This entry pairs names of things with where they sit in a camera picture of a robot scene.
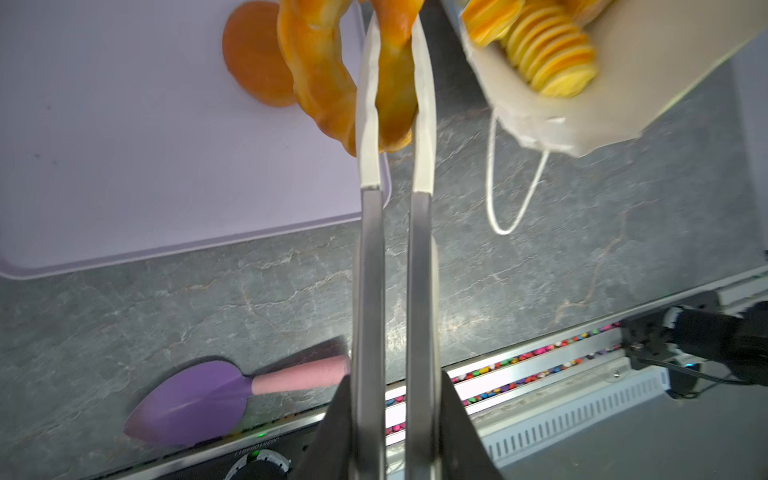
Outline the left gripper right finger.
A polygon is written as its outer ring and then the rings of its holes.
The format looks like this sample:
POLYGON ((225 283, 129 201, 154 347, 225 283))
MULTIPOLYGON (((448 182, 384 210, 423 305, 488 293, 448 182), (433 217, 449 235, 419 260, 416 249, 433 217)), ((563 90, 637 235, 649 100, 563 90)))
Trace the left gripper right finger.
POLYGON ((440 455, 443 479, 503 479, 445 371, 441 372, 440 455))

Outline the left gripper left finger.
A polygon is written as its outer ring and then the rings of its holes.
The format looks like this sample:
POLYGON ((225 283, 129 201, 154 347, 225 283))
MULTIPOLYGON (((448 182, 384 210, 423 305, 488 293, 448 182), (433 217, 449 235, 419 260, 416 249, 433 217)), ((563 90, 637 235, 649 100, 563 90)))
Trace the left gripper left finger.
POLYGON ((316 435, 296 470, 298 480, 343 480, 349 475, 352 443, 350 376, 342 378, 316 435))

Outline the round orange fake bun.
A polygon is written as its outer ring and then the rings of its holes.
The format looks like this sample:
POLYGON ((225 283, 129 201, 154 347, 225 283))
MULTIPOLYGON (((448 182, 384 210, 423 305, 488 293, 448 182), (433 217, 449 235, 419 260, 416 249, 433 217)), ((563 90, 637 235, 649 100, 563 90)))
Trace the round orange fake bun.
POLYGON ((238 85, 260 103, 285 108, 297 103, 293 76, 277 35, 279 4, 248 1, 228 17, 222 34, 225 65, 238 85))

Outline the paper bag with landscape print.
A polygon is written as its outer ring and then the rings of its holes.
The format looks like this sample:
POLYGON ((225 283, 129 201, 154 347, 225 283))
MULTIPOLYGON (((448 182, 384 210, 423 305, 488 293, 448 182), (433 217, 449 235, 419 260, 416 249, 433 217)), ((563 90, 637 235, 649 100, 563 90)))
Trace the paper bag with landscape print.
POLYGON ((547 99, 516 73, 498 47, 472 44, 463 1, 443 7, 491 112, 485 204, 491 229, 509 235, 495 214, 496 130, 540 151, 534 179, 518 210, 520 221, 553 152, 574 158, 639 137, 712 70, 767 28, 764 1, 615 1, 587 28, 596 48, 597 77, 572 99, 547 99))

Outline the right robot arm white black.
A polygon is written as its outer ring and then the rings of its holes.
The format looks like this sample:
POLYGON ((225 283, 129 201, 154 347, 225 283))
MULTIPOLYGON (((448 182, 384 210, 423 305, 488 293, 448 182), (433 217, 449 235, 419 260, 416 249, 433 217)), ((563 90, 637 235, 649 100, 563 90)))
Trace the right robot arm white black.
POLYGON ((631 368, 666 370, 675 400, 698 398, 700 380, 711 387, 767 385, 765 301, 728 315, 713 292, 703 292, 627 317, 619 328, 631 368))

